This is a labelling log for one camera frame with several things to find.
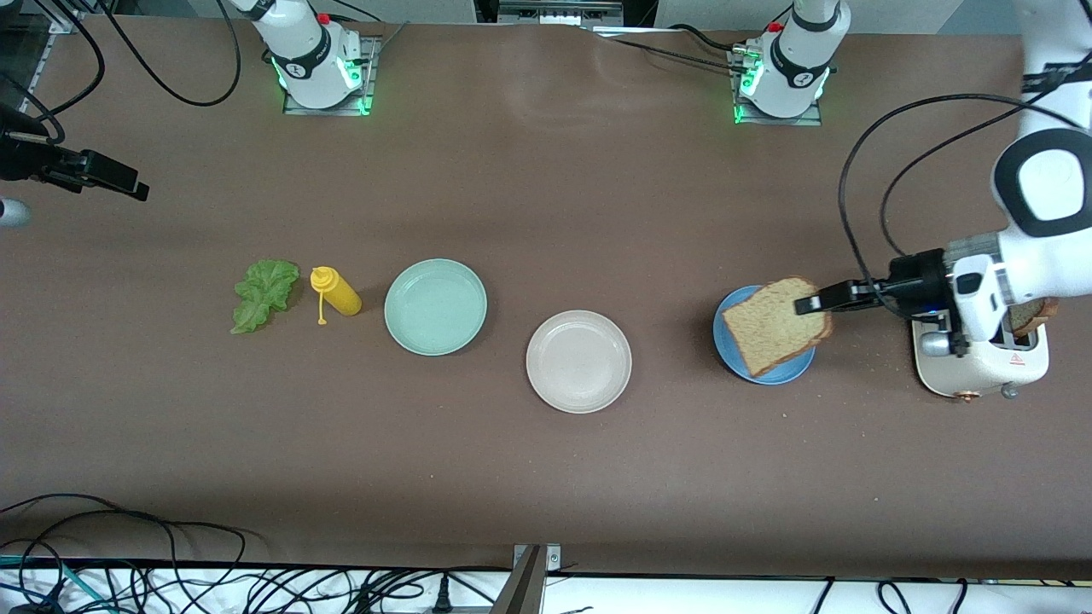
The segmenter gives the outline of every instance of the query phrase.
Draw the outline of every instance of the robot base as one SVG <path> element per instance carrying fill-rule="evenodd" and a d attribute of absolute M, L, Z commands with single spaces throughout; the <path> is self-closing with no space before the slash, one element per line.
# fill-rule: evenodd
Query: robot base
<path fill-rule="evenodd" d="M 284 114 L 342 117 L 370 115 L 371 98 L 376 93 L 376 73 L 379 67 L 379 50 L 382 48 L 382 38 L 379 36 L 360 36 L 359 46 L 360 66 L 358 70 L 360 71 L 360 86 L 357 90 L 351 92 L 341 103 L 324 109 L 305 107 L 296 102 L 296 99 L 288 94 L 288 91 L 285 90 Z"/>
<path fill-rule="evenodd" d="M 760 39 L 750 39 L 748 45 L 758 45 Z M 822 126 L 822 116 L 819 114 L 819 102 L 812 102 L 806 111 L 796 117 L 774 117 L 762 113 L 750 98 L 744 95 L 744 80 L 751 79 L 746 72 L 747 66 L 744 56 L 728 51 L 728 64 L 738 67 L 740 70 L 732 71 L 732 104 L 733 117 L 736 123 L 763 123 L 768 126 Z"/>

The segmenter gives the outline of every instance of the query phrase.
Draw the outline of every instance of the white floor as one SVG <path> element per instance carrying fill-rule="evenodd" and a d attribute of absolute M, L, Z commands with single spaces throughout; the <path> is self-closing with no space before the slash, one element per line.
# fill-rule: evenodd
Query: white floor
<path fill-rule="evenodd" d="M 257 589 L 261 580 L 244 577 L 245 574 L 261 574 L 254 570 L 238 570 L 232 572 L 227 581 L 201 599 L 201 604 L 213 614 L 242 614 L 248 591 Z M 270 577 L 275 571 L 265 571 Z M 105 571 L 85 570 L 79 577 L 94 591 L 109 595 L 105 581 Z M 128 590 L 129 571 L 114 570 L 112 578 L 119 586 L 119 592 Z M 155 583 L 165 585 L 175 580 L 173 569 L 155 571 Z M 223 571 L 212 569 L 183 569 L 181 576 L 187 579 L 217 580 Z M 325 575 L 316 570 L 300 577 L 292 586 L 300 590 Z M 366 571 L 351 571 L 353 587 L 359 587 Z M 507 578 L 503 572 L 456 572 L 456 575 L 487 594 L 496 595 Z M 56 569 L 37 569 L 27 571 L 24 576 L 26 588 L 41 593 L 57 580 Z M 17 572 L 11 568 L 0 569 L 0 583 L 19 585 Z M 430 612 L 436 603 L 439 576 L 432 576 L 422 582 L 424 593 L 416 599 L 387 600 L 383 612 L 423 613 Z M 548 581 L 545 593 L 544 614 L 563 614 L 591 607 L 590 614 L 632 614 L 640 612 L 719 612 L 732 613 L 765 613 L 765 614 L 808 614 L 812 612 L 816 600 L 823 588 L 822 580 L 689 580 L 689 579 L 629 579 L 629 578 L 553 578 Z M 959 586 L 956 583 L 937 582 L 900 582 L 900 589 L 906 598 L 911 611 L 917 614 L 948 614 L 951 612 Z M 308 597 L 319 594 L 337 594 L 351 588 L 344 576 L 324 582 L 307 593 Z M 197 595 L 203 587 L 190 587 L 190 592 Z M 410 589 L 402 594 L 413 593 Z M 188 602 L 178 586 L 168 587 L 163 594 L 175 603 L 174 612 L 179 614 Z M 286 604 L 292 595 L 277 592 L 265 583 L 265 589 L 259 591 L 260 598 L 270 595 L 261 606 L 263 612 L 276 611 Z M 889 593 L 892 606 L 899 614 L 901 606 L 893 593 Z M 81 604 L 92 602 L 83 590 L 72 582 L 66 583 L 61 594 L 61 605 L 66 612 L 71 612 Z M 475 595 L 462 586 L 451 582 L 451 601 L 455 606 L 488 605 L 480 597 Z M 12 590 L 0 588 L 0 612 L 25 603 L 24 598 Z M 314 614 L 340 614 L 345 606 L 344 599 L 311 604 Z M 135 610 L 132 602 L 122 602 L 122 606 Z M 1064 588 L 1038 586 L 1002 586 L 971 585 L 959 614 L 1081 614 L 1092 611 L 1092 588 Z M 168 614 L 166 606 L 153 599 L 147 605 L 150 614 Z M 190 607 L 187 614 L 199 614 L 199 610 Z M 308 607 L 297 603 L 286 612 L 309 614 Z M 822 607 L 822 614 L 885 614 L 876 595 L 876 583 L 870 581 L 843 580 L 836 581 Z"/>

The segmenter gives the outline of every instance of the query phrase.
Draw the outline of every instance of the bottle cap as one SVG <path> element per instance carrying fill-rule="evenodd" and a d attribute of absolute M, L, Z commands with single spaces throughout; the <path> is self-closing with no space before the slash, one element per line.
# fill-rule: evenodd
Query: bottle cap
<path fill-rule="evenodd" d="M 314 292 L 330 292 L 341 281 L 341 275 L 330 267 L 311 269 L 311 287 Z"/>

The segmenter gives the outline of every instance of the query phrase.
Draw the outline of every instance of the lettuce leaf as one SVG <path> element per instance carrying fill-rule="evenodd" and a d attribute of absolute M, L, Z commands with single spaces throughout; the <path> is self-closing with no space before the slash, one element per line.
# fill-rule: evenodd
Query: lettuce leaf
<path fill-rule="evenodd" d="M 235 308 L 232 334 L 253 332 L 265 323 L 270 309 L 288 309 L 288 293 L 299 279 L 299 267 L 287 260 L 259 260 L 247 269 L 242 281 L 235 284 L 235 294 L 242 302 Z"/>

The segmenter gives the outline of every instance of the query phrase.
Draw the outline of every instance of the blue plate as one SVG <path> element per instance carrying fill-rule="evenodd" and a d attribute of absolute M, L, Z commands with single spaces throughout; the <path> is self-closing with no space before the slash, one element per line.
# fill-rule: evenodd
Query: blue plate
<path fill-rule="evenodd" d="M 739 355 L 739 347 L 736 345 L 735 338 L 732 336 L 731 332 L 728 332 L 728 326 L 724 323 L 724 318 L 721 317 L 721 314 L 725 309 L 737 303 L 747 300 L 750 298 L 750 295 L 758 292 L 758 288 L 762 286 L 744 286 L 724 297 L 724 300 L 721 302 L 721 306 L 717 307 L 716 312 L 713 314 L 713 343 L 716 344 L 716 351 L 720 352 L 721 359 L 724 361 L 724 364 L 727 365 L 729 369 L 735 371 L 736 375 L 747 381 L 753 381 L 755 383 L 762 383 L 764 386 L 788 383 L 790 381 L 793 381 L 804 375 L 804 371 L 808 369 L 808 365 L 811 364 L 811 358 L 815 358 L 816 355 L 815 347 L 811 347 L 792 361 L 787 361 L 776 367 L 773 367 L 762 377 L 751 377 L 750 371 L 747 370 L 747 365 L 744 363 L 743 356 Z"/>

